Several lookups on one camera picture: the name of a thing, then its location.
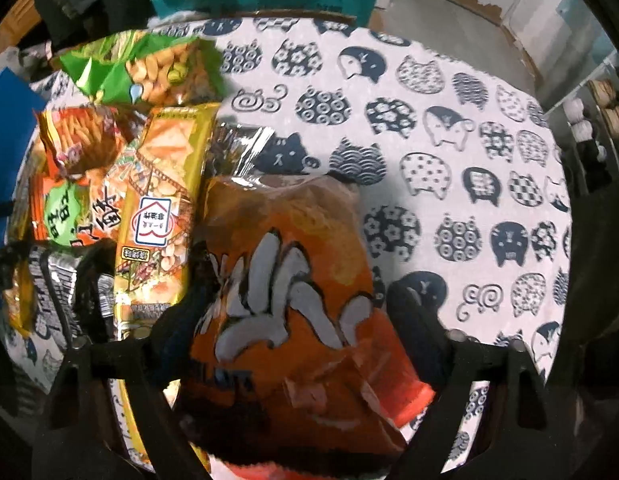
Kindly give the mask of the yellow cracker pack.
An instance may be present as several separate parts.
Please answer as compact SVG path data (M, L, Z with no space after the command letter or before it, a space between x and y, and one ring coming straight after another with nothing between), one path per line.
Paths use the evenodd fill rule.
M184 296L194 210L218 103L157 107L126 178L114 269L114 337L149 336Z
M15 188L14 209L8 221L8 243L29 242L32 239L32 213L29 203L29 183L46 169L46 155L32 150L23 162ZM28 268L28 252L15 263L11 272L12 284L2 293L9 325L23 337L32 332L35 317L34 284Z

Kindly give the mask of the large orange snack bag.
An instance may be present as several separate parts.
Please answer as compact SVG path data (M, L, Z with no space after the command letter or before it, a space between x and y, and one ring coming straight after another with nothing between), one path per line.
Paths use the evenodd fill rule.
M216 177L198 230L219 282L176 412L233 472L375 477L432 400L382 309L356 185Z

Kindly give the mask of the orange stick snack bag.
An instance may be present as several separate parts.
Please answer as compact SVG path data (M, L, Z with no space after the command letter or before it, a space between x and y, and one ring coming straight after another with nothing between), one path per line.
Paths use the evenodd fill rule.
M111 106L85 105L36 114L51 177L73 177L110 167L134 139L130 122Z

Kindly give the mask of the black snack bag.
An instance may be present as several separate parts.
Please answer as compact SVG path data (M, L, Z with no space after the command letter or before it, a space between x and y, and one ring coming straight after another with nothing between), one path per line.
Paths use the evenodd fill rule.
M80 336L95 344L114 338L114 257L111 240L72 247L41 242L30 248L37 311L61 351Z

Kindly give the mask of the green pea snack bag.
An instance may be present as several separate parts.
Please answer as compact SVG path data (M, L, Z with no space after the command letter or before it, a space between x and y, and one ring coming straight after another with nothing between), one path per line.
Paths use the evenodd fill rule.
M222 55L198 37L127 30L67 51L59 62L96 104L149 110L224 99Z

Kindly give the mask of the blue cardboard box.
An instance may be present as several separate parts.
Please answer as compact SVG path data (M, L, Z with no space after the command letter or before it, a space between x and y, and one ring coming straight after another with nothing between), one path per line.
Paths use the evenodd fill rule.
M0 247L13 210L18 173L46 101L8 68L0 72Z

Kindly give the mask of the shoe rack with shoes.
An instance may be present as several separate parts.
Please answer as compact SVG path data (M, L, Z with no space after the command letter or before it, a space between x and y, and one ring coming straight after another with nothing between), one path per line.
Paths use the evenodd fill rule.
M606 56L545 118L571 196L619 180L619 54Z

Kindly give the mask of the orange green rice cracker bag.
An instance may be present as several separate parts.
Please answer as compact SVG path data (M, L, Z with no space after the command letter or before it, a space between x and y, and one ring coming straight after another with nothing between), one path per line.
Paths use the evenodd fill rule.
M117 240L127 191L125 180L95 169L77 180L36 174L29 184L35 240L62 246Z

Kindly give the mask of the cat pattern tablecloth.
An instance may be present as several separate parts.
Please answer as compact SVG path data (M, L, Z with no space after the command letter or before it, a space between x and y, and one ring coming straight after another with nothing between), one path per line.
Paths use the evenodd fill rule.
M338 171L360 187L375 289L403 282L482 344L520 341L533 368L503 463L548 464L536 387L559 344L572 218L558 145L537 101L384 32L309 18L216 18L163 34L212 40L230 93L220 117L263 125L255 174Z

